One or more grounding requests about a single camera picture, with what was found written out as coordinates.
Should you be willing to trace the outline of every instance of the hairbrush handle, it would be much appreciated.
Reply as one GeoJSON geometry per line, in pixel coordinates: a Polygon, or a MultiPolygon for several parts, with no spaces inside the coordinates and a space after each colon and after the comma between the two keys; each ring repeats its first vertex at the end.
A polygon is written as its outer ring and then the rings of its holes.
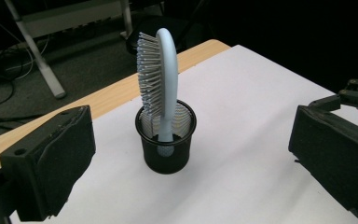
{"type": "Polygon", "coordinates": [[[160,142],[171,142],[172,119],[175,114],[177,89],[178,89],[178,63],[176,58],[176,47],[170,32],[161,28],[157,31],[161,59],[162,72],[162,114],[158,132],[160,142]]]}

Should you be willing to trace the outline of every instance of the black cup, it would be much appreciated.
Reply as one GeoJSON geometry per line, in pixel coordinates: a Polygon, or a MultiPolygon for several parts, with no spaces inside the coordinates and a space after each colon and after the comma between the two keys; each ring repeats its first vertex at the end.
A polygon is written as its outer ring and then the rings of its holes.
{"type": "Polygon", "coordinates": [[[159,117],[151,119],[142,107],[135,119],[136,131],[141,135],[146,164],[160,174],[173,174],[184,168],[190,157],[191,136],[197,119],[191,107],[178,100],[172,120],[172,142],[158,141],[159,117]]]}

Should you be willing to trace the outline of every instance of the white paper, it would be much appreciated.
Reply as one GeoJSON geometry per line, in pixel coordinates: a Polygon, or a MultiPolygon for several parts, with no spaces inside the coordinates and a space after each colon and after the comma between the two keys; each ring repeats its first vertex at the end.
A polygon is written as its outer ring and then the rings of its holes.
{"type": "Polygon", "coordinates": [[[135,98],[94,120],[92,163],[45,222],[358,223],[288,151],[296,107],[332,94],[244,47],[228,49],[179,76],[178,98],[198,119],[183,170],[146,166],[135,98]]]}

